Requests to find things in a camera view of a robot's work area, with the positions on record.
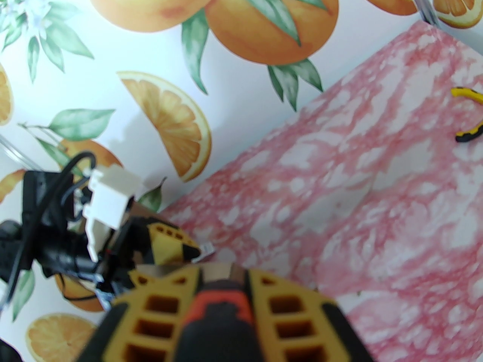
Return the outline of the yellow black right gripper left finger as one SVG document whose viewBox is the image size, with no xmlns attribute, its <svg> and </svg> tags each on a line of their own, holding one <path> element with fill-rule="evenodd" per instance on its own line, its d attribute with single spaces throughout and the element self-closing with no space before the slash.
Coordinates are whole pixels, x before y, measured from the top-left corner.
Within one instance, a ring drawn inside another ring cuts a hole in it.
<svg viewBox="0 0 483 362">
<path fill-rule="evenodd" d="M 200 267 L 170 267 L 166 277 L 122 293 L 77 360 L 173 361 L 199 281 Z"/>
</svg>

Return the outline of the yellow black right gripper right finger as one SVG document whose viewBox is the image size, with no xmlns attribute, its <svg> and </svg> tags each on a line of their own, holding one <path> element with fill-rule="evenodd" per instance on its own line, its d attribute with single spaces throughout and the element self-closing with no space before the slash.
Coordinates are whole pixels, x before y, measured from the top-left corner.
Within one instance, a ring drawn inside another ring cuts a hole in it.
<svg viewBox="0 0 483 362">
<path fill-rule="evenodd" d="M 374 360 L 333 299 L 258 269 L 245 272 L 245 285 L 265 361 Z"/>
</svg>

